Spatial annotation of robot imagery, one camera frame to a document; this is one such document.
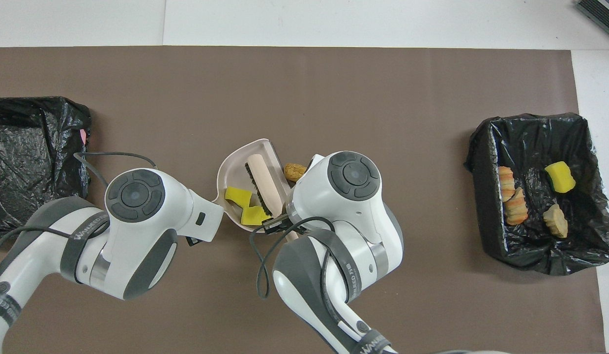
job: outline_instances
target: gray button pad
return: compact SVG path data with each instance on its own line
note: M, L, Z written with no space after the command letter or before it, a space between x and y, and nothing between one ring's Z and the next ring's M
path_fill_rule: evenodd
M126 172L107 188L109 213L124 222L141 222L160 210L165 201L162 179L149 170Z
M333 155L327 173L334 190L350 200L370 199L380 187L380 175L374 163L356 152Z

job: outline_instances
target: black plastic bag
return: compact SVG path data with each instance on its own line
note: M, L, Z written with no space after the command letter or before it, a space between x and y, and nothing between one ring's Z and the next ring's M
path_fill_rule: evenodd
M86 197L86 168L73 157L90 136L88 108L64 97L0 98L0 234L42 204Z
M556 193L544 168L565 161L576 180ZM522 270L569 275L609 262L608 199L597 167L588 122L569 113L520 115L483 121L470 137L464 164L473 174L477 218L484 251ZM529 218L517 226L504 222L498 166L514 172L524 190ZM565 239L554 237L543 212L558 203L569 222Z

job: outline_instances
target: round button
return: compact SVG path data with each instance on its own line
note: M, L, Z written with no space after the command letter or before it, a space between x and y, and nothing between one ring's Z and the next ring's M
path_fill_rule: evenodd
M344 178L354 186L361 186L368 181L370 171L362 163L348 163L343 170Z
M144 185L133 182L125 186L120 193L123 204L129 207L139 207L149 199L149 190Z

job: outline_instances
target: black cable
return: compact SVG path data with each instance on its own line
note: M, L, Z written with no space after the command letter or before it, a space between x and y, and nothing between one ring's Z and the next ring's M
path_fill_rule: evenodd
M12 235L15 234L19 234L22 231L46 231L47 233L53 233L56 235L60 235L60 236L64 236L64 237L70 237L69 234L67 233L63 233L62 231L59 230L55 230L55 229L51 229L49 227L41 227L41 226L21 226L18 227L12 231L9 231L8 233L6 233L5 235L1 236L0 238L0 247L3 246L3 244L5 243L5 241L10 238Z
M279 239L277 239L276 242L274 242L274 244L271 245L269 251L267 251L267 253L264 257L262 257L260 255L260 252L258 251L256 246L253 244L254 235L260 230L260 228L257 228L256 230L252 231L252 234L250 234L250 242L252 243L252 246L254 247L255 252L257 253L257 256L261 260L261 265L259 267L259 271L257 272L257 294L259 295L260 298L266 299L269 296L269 290L270 290L269 274L267 272L267 267L265 266L265 264L267 262L267 258L271 255L271 253L273 253L273 250L276 249L276 247L278 247L280 242L282 242L282 240L284 240L285 237L287 237L287 235L291 231L295 231L298 227L300 227L300 225L302 225L306 222L316 221L316 220L325 222L329 226L331 231L333 231L333 232L335 231L335 227L333 226L333 223L330 220L328 220L324 217L320 217L320 216L307 217L306 219L302 219L302 220L296 222L295 224L291 225L287 230L285 230L284 233L282 233L282 235L279 237ZM265 287L264 294L261 294L261 292L260 292L261 273L264 273L265 281L266 281L266 287Z
M156 163L154 161L152 161L151 159L149 159L149 157L145 157L143 155L138 155L138 154L132 154L131 152L118 152L118 151L111 151L111 152L76 152L75 154L73 154L73 156L78 159L82 164L84 164L84 166L86 166L89 170L91 170L95 176L99 179L99 181L101 181L101 183L103 183L106 187L108 186L108 183L106 181L106 179L103 177L103 175L101 174L101 172L99 172L99 170L97 170L97 168L93 165L91 165L91 163L89 163L88 161L86 161L86 159L84 159L83 156L91 156L91 155L121 155L121 156L131 156L131 157L138 157L139 159L143 159L147 162L149 162L149 164L151 164L151 166L153 168L155 168L156 170L158 169L158 166L156 166Z

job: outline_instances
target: bread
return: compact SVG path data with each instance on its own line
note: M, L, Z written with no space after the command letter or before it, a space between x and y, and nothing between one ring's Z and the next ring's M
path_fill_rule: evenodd
M499 166L499 185L501 200L506 202L514 195L514 173L509 167Z
M564 217L564 213L558 204L553 204L549 207L549 210L542 214L542 218L549 227L551 235L559 238L567 237L569 233L569 222Z
M286 164L285 165L285 178L292 182L298 182L298 179L304 175L306 167L301 164Z
M508 225L518 225L527 220L527 204L525 204L525 194L522 192L522 188L516 188L513 197L503 205Z

